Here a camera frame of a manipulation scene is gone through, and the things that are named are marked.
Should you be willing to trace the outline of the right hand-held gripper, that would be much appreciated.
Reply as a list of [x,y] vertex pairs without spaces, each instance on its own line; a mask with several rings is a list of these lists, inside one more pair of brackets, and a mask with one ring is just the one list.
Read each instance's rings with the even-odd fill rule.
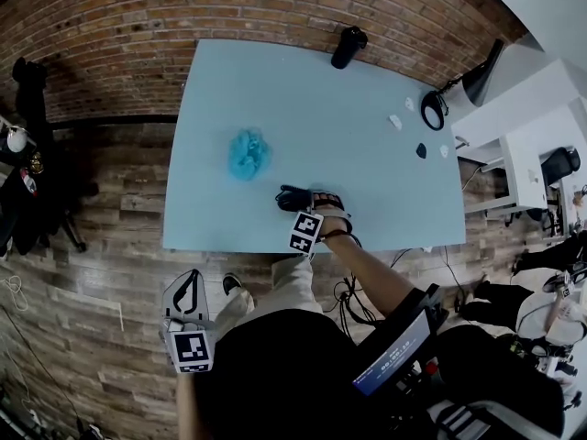
[[332,192],[289,191],[288,211],[296,213],[289,247],[310,255],[316,243],[331,237],[352,236],[351,215]]

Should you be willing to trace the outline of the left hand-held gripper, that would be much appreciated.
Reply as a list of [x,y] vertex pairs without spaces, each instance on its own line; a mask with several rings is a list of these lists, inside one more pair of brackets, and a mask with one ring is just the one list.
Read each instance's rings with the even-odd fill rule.
[[190,269],[176,278],[162,295],[162,334],[177,373],[212,369],[216,344],[203,276]]

